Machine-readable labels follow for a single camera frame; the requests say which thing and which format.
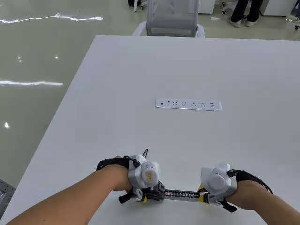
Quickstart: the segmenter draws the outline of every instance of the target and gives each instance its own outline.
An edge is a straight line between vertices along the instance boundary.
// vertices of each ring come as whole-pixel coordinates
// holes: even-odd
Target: metal frame
[[[0,180],[0,219],[2,218],[10,199],[15,192],[15,188],[3,180]]]

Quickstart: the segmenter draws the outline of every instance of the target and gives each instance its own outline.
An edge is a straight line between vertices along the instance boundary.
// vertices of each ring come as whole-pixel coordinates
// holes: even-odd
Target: black strap
[[[240,181],[243,181],[243,180],[251,180],[251,181],[254,181],[254,182],[257,182],[259,183],[260,185],[262,185],[265,189],[267,189],[268,191],[270,191],[270,193],[272,194],[272,190],[269,188],[268,185],[266,185],[265,182],[263,182],[261,179],[259,179],[258,177],[244,171],[244,170],[230,170],[227,172],[227,175],[229,177],[233,177],[233,176],[236,176],[236,182],[240,182]],[[224,198],[223,201],[219,201],[222,205],[223,205],[223,208],[228,210],[229,212],[235,212],[236,211],[236,207],[233,206],[233,205],[230,205],[226,199]]]
[[[133,191],[131,189],[126,195],[119,197],[119,202],[121,204],[124,204],[125,202],[129,201],[133,196],[135,196],[135,194],[133,193]]]
[[[226,199],[224,199],[220,203],[223,205],[223,208],[226,209],[227,211],[229,211],[229,212],[235,212],[236,211],[236,207],[233,206],[233,205],[228,204]]]
[[[109,158],[102,160],[98,163],[96,170],[101,170],[102,168],[106,167],[107,165],[121,165],[125,168],[129,168],[129,158]]]

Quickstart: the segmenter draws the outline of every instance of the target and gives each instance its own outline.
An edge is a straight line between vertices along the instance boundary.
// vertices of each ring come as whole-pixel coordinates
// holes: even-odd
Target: gray chair backrest
[[[0,219],[3,216],[3,213],[10,202],[13,194],[15,192],[15,188],[3,180],[0,180]]]
[[[195,37],[200,0],[148,0],[148,36]]]

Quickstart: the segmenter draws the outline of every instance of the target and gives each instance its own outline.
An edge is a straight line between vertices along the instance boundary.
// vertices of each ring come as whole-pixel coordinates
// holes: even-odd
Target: person's leg
[[[297,8],[297,11],[296,11],[296,17],[297,18],[300,18],[300,1],[298,0],[298,8]]]
[[[250,22],[256,22],[259,18],[259,9],[261,8],[263,0],[252,0],[250,13],[247,16],[247,20]]]
[[[231,17],[231,21],[236,23],[244,18],[244,13],[249,0],[239,0]]]

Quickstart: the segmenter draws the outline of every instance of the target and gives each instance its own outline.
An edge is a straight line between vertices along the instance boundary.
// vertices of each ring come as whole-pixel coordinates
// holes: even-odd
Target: yellow label
[[[146,181],[147,182],[153,181],[152,172],[150,172],[150,171],[146,172]]]

